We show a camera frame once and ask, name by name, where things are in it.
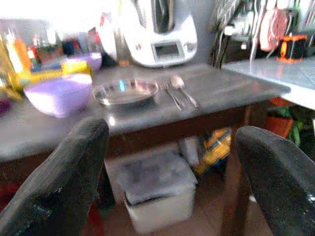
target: stainless steel dish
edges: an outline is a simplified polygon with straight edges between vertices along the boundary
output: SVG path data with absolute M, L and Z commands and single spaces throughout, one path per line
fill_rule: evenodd
M 157 83 L 131 79 L 98 86 L 93 90 L 93 97 L 108 107 L 136 106 L 148 102 L 157 92 Z

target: gray countertop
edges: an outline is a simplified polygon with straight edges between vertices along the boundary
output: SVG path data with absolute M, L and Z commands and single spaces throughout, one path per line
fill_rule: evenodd
M 284 63 L 276 58 L 255 59 L 252 63 L 244 60 L 225 64 L 223 68 L 288 86 L 291 92 L 282 98 L 315 110 L 315 57 L 295 63 Z
M 199 109 L 195 109 L 183 94 L 175 91 L 186 105 L 185 110 L 179 111 L 171 97 L 161 90 L 154 101 L 133 109 L 109 110 L 91 97 L 87 108 L 66 118 L 42 114 L 26 98 L 22 103 L 14 103 L 7 113 L 0 116 L 0 161 L 53 150 L 78 121 L 89 116 L 106 119 L 110 134 L 119 135 L 263 101 L 290 91 L 285 86 L 235 72 L 220 71 L 205 64 L 167 69 L 150 69 L 135 65 L 114 67 L 97 72 L 93 85 L 126 78 L 155 80 L 161 83 L 168 81 L 174 74 L 184 79 L 187 91 L 200 103 Z
M 315 57 L 301 62 L 284 63 L 276 58 L 255 59 L 223 65 L 224 69 L 258 77 L 275 83 L 315 89 Z

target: fork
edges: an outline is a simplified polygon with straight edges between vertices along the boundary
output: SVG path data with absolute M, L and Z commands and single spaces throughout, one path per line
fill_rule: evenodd
M 172 97 L 172 99 L 173 99 L 173 101 L 174 101 L 174 103 L 175 103 L 177 109 L 178 109 L 178 110 L 182 110 L 182 107 L 183 107 L 184 105 L 182 104 L 182 102 L 181 102 L 175 95 L 173 95 L 173 94 L 171 93 L 171 91 L 170 91 L 170 89 L 169 89 L 168 83 L 163 83 L 163 84 L 161 84 L 160 88 L 161 88 L 162 90 L 166 90 L 167 93 Z

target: lavender plastic bowl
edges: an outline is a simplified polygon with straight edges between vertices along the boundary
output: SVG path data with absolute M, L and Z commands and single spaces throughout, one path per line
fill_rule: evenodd
M 24 87 L 24 93 L 39 111 L 59 118 L 87 105 L 92 91 L 90 75 L 74 74 Z
M 72 56 L 67 58 L 65 61 L 66 62 L 86 61 L 87 64 L 92 68 L 92 70 L 96 71 L 99 70 L 102 65 L 102 55 L 101 53 L 89 53 Z

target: table leg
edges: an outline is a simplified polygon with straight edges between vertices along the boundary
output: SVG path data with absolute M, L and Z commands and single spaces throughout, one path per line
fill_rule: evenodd
M 250 188 L 236 153 L 235 133 L 232 128 L 231 152 L 226 167 L 225 206 L 221 226 L 221 236 L 244 235 Z
M 265 128 L 267 125 L 267 102 L 246 107 L 244 125 Z M 225 205 L 221 225 L 221 236 L 244 235 L 245 219 L 250 195 L 249 181 L 244 173 L 236 150 L 236 130 L 232 127 L 231 151 L 226 167 Z

